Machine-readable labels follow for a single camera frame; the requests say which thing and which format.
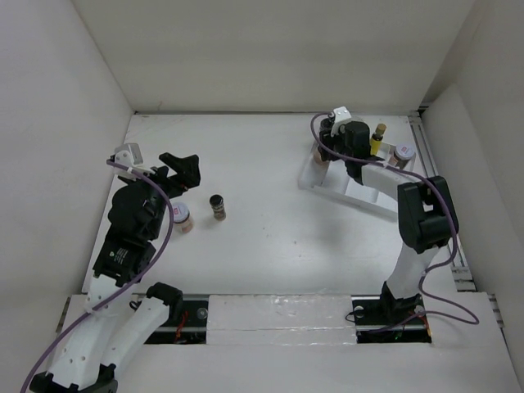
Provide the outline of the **yellow label small bottle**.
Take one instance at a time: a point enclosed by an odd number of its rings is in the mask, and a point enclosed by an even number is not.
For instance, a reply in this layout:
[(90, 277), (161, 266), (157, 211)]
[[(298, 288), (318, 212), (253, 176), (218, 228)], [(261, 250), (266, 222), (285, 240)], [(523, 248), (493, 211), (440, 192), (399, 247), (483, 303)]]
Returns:
[(379, 148), (382, 144), (384, 133), (386, 132), (385, 124), (378, 124), (373, 132), (369, 143), (370, 143), (370, 154), (376, 156), (378, 154)]

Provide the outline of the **silver lid red label jar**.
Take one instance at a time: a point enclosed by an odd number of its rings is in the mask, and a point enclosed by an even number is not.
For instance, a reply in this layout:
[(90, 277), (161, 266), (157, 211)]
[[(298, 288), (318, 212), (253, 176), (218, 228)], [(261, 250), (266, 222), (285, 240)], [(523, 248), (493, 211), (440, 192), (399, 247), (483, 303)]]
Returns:
[(412, 160), (415, 155), (414, 148), (409, 144), (396, 145), (390, 157), (389, 164), (399, 169), (404, 169), (405, 166)]

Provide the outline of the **grinder bottle with black cap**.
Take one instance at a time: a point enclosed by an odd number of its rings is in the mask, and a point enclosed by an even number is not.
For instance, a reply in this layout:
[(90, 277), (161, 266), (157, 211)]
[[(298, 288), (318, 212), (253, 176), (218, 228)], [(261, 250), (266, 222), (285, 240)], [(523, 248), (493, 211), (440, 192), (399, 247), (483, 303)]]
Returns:
[(319, 131), (318, 131), (319, 136), (322, 137), (325, 134), (330, 136), (333, 124), (334, 124), (334, 119), (331, 117), (326, 117), (322, 119), (319, 125)]

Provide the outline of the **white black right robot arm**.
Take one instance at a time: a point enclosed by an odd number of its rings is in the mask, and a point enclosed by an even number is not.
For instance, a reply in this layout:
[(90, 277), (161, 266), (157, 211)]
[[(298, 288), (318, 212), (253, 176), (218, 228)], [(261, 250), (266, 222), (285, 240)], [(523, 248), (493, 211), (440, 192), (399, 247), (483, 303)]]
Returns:
[(327, 116), (311, 129), (322, 162), (343, 161), (350, 179), (386, 194), (397, 204), (402, 248), (378, 301), (364, 315), (377, 318), (384, 328), (422, 317), (423, 283), (435, 268), (431, 262), (441, 248), (457, 241), (459, 232), (446, 179), (424, 177), (372, 154), (370, 129), (363, 121), (338, 124)]

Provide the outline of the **small dark-cap spice bottle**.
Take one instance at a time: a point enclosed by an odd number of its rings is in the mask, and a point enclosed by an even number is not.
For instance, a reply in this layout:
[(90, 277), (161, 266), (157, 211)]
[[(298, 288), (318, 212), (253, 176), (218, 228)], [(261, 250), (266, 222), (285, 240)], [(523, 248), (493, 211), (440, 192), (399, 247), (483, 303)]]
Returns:
[(214, 194), (210, 197), (210, 206), (213, 210), (214, 218), (221, 221), (226, 218), (226, 212), (224, 208), (224, 199), (219, 194)]

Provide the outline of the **pink cap spice bottle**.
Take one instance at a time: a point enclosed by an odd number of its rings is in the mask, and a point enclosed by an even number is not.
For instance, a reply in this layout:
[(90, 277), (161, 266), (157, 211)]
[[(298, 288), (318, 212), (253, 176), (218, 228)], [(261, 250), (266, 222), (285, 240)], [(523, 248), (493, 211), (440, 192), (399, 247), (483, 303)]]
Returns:
[(331, 163), (330, 155), (320, 147), (314, 150), (313, 159), (314, 163), (323, 169), (327, 169)]

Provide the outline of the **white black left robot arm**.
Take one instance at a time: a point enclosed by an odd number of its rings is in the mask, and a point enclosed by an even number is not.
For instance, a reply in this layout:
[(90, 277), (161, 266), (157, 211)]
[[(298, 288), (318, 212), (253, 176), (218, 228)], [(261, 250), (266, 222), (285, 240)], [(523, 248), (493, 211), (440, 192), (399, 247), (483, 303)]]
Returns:
[(140, 160), (115, 153), (107, 160), (124, 182), (112, 197), (110, 227), (93, 265), (84, 312), (62, 330), (37, 360), (21, 391), (115, 392), (118, 377), (138, 349), (162, 324), (174, 324), (183, 312), (183, 293), (157, 282), (130, 320), (117, 328), (134, 287), (168, 246), (166, 237), (154, 247), (163, 221), (175, 225), (172, 199), (201, 182), (199, 157), (165, 152), (162, 166), (144, 169)]

